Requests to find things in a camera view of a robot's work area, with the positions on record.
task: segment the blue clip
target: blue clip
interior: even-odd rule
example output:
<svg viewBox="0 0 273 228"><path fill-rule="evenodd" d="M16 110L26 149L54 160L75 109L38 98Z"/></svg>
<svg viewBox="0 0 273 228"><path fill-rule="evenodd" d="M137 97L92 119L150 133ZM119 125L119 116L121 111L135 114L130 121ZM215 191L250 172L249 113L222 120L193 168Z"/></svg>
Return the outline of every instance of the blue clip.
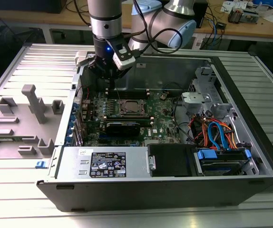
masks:
<svg viewBox="0 0 273 228"><path fill-rule="evenodd" d="M244 152L245 152L245 155L247 156L248 159L250 159L252 157L252 154L248 149L246 149Z"/></svg>
<svg viewBox="0 0 273 228"><path fill-rule="evenodd" d="M69 126L69 127L74 127L74 123L69 122L69 123L68 123L68 126Z"/></svg>
<svg viewBox="0 0 273 228"><path fill-rule="evenodd" d="M48 167L46 166L45 161L38 161L36 163L35 169L47 169Z"/></svg>
<svg viewBox="0 0 273 228"><path fill-rule="evenodd" d="M211 122L211 123L209 124L209 126L208 126L207 132L208 132L208 138L209 138L209 140L217 147L218 150L220 149L219 144L216 143L216 142L214 141L213 136L212 136L212 127L213 127L214 124L216 124L217 127L219 128L220 137L221 137L221 142L222 142L223 148L224 148L224 149L229 149L228 144L227 144L227 141L226 141L225 138L224 138L223 128L222 128L222 126L221 126L219 123L217 123L217 122Z"/></svg>
<svg viewBox="0 0 273 228"><path fill-rule="evenodd" d="M66 140L68 143L70 143L70 142L72 141L72 137L66 136L66 137L65 137L65 140Z"/></svg>
<svg viewBox="0 0 273 228"><path fill-rule="evenodd" d="M198 158L199 159L203 159L203 158L217 158L216 151L210 150L210 149L199 150L197 154L198 154Z"/></svg>
<svg viewBox="0 0 273 228"><path fill-rule="evenodd" d="M73 109L78 109L78 107L79 107L79 105L78 105L78 104L73 103L73 105L72 105L72 108L73 108Z"/></svg>
<svg viewBox="0 0 273 228"><path fill-rule="evenodd" d="M75 121L75 120L76 120L76 116L71 115L71 116L70 116L70 121Z"/></svg>
<svg viewBox="0 0 273 228"><path fill-rule="evenodd" d="M67 129L67 134L72 134L72 130L71 129Z"/></svg>

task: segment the wooden table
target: wooden table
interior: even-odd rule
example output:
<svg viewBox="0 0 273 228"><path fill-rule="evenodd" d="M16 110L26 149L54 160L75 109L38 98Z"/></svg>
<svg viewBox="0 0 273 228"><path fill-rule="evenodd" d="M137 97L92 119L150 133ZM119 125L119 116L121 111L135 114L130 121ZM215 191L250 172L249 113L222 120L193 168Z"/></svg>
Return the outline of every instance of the wooden table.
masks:
<svg viewBox="0 0 273 228"><path fill-rule="evenodd" d="M79 5L83 5L85 0L78 0ZM217 5L222 4L223 0L210 0L213 14L220 22L227 24L225 29L224 39L237 40L253 40L273 42L273 23L262 18L257 24L232 24L227 22L227 13L220 13L220 8ZM74 5L69 5L69 8L74 10ZM130 32L131 29L131 4L122 4L122 21L123 31ZM83 13L86 21L90 21L87 13ZM53 43L51 29L73 29L73 30L90 30L84 25L77 13L63 9L60 14L49 14L41 12L23 12L23 11L4 11L0 10L0 17L9 25L16 27L40 28L43 30L47 43ZM194 48L198 48L203 38L209 36L212 32L209 22L204 20L201 28L197 28L194 36L196 37Z"/></svg>

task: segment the slotted aluminum surface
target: slotted aluminum surface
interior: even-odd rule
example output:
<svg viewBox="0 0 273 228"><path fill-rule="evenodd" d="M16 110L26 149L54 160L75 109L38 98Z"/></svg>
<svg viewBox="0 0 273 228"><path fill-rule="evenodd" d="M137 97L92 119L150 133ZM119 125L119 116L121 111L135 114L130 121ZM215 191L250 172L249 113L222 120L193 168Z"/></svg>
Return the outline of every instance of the slotted aluminum surface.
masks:
<svg viewBox="0 0 273 228"><path fill-rule="evenodd" d="M79 50L93 51L93 47L24 47L0 81L0 96L11 89L17 103L26 103L19 92L23 83L33 83L46 104L59 96L63 99L76 71L74 56ZM181 50L178 54L220 57L273 143L273 76L256 57L223 51ZM35 186L34 180L48 171L34 169L36 161L0 160L0 227L273 227L273 192L257 194L238 207L64 213Z"/></svg>

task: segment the electronic equipment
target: electronic equipment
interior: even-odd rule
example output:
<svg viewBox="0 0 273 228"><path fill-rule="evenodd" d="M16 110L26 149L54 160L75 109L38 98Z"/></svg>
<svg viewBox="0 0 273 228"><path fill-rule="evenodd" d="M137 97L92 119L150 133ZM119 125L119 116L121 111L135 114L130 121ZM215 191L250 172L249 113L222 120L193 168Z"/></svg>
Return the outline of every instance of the electronic equipment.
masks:
<svg viewBox="0 0 273 228"><path fill-rule="evenodd" d="M207 0L195 0L195 3L194 3L194 12L195 12L194 20L197 23L197 28L201 28L201 26L202 26L207 7L208 7Z"/></svg>
<svg viewBox="0 0 273 228"><path fill-rule="evenodd" d="M233 7L230 14L227 17L228 22L238 24L242 17L243 10L241 8Z"/></svg>
<svg viewBox="0 0 273 228"><path fill-rule="evenodd" d="M240 18L240 22L257 23L258 19L259 19L258 13L244 9L243 14Z"/></svg>
<svg viewBox="0 0 273 228"><path fill-rule="evenodd" d="M253 3L256 5L262 3L263 5L269 5L273 7L273 0L253 0Z"/></svg>
<svg viewBox="0 0 273 228"><path fill-rule="evenodd" d="M146 55L115 90L82 66L72 84L89 90L69 96L38 188L61 211L237 205L273 189L270 142L218 59L202 58Z"/></svg>
<svg viewBox="0 0 273 228"><path fill-rule="evenodd" d="M60 13L66 0L0 0L0 10Z"/></svg>

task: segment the robotic arm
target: robotic arm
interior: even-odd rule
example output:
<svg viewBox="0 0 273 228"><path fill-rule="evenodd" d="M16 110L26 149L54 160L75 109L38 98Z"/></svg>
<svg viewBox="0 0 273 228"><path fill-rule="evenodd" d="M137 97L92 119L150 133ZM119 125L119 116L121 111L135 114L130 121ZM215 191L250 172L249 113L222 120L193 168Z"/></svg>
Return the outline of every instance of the robotic arm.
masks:
<svg viewBox="0 0 273 228"><path fill-rule="evenodd" d="M171 0L162 9L157 0L141 0L138 5L144 15L145 24L136 6L132 10L132 32L148 31L149 38L165 28L176 29L182 35L184 46L194 33L196 22L193 5L195 0ZM131 38L129 45L122 34L122 0L88 0L93 41L96 56L88 68L99 78L108 80L113 87L114 80L121 78L134 65L136 57L153 40L146 32ZM177 48L181 37L174 31L165 31L157 41Z"/></svg>

